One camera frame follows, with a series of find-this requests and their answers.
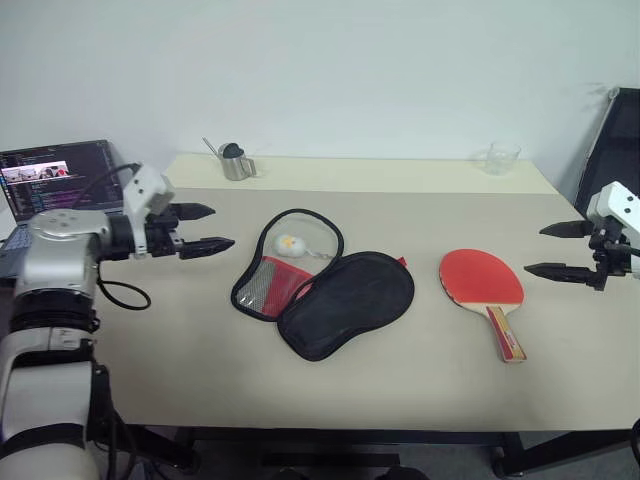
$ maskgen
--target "mesh pouch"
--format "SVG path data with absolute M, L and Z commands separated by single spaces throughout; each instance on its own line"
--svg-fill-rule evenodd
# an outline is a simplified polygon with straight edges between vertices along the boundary
M 262 231 L 251 264 L 233 286 L 231 303 L 247 315 L 276 321 L 343 249 L 340 230 L 322 215 L 304 209 L 282 212 Z

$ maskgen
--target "white wall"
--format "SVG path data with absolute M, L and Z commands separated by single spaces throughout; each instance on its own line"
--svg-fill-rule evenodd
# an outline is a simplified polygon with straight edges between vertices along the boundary
M 0 149 L 128 160 L 467 158 L 494 139 L 568 196 L 606 91 L 640 84 L 638 0 L 0 0 Z

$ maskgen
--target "ping pong paddle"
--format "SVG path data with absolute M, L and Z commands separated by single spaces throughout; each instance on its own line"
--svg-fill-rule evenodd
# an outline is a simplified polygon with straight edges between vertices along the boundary
M 440 262 L 440 281 L 451 300 L 489 319 L 505 362 L 527 359 L 506 317 L 522 305 L 524 290 L 506 263 L 481 250 L 454 250 Z

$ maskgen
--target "table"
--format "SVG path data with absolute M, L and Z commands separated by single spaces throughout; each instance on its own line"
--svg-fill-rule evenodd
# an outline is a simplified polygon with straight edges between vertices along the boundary
M 154 302 L 145 312 L 128 312 L 100 295 L 96 300 L 103 320 L 97 356 L 111 369 L 114 400 L 125 420 L 517 432 L 617 431 L 640 416 L 636 282 L 611 279 L 602 294 L 522 270 L 540 261 L 591 264 L 586 241 L 537 234 L 577 214 L 531 164 L 520 163 L 511 177 L 488 177 L 468 162 L 452 163 L 451 171 L 442 162 L 382 162 L 368 176 L 368 163 L 356 168 L 333 162 L 324 170 L 316 164 L 314 170 L 314 160 L 284 160 L 287 174 L 294 165 L 299 174 L 317 172 L 293 181 L 264 174 L 266 164 L 281 171 L 278 162 L 260 159 L 262 178 L 232 184 L 216 176 L 216 163 L 206 156 L 178 159 L 169 169 L 177 186 L 208 188 L 180 188 L 176 200 L 206 203 L 218 212 L 181 224 L 183 236 L 228 236 L 237 244 L 206 259 L 104 264 L 105 279 L 133 282 Z M 411 168 L 404 168 L 406 162 Z M 318 363 L 299 358 L 274 325 L 237 312 L 228 298 L 264 224 L 292 207 L 333 220 L 346 238 L 345 253 L 404 256 L 416 283 L 403 317 Z M 520 276 L 527 298 L 510 319 L 529 357 L 525 363 L 503 364 L 488 323 L 443 294 L 438 262 L 463 247 L 499 255 Z

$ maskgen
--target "paddle handle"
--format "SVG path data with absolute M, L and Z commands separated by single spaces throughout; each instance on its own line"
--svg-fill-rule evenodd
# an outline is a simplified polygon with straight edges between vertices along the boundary
M 487 314 L 498 339 L 498 347 L 500 348 L 500 353 L 502 353 L 502 359 L 506 363 L 524 362 L 527 356 L 518 343 L 513 330 L 511 330 L 502 308 L 487 307 Z

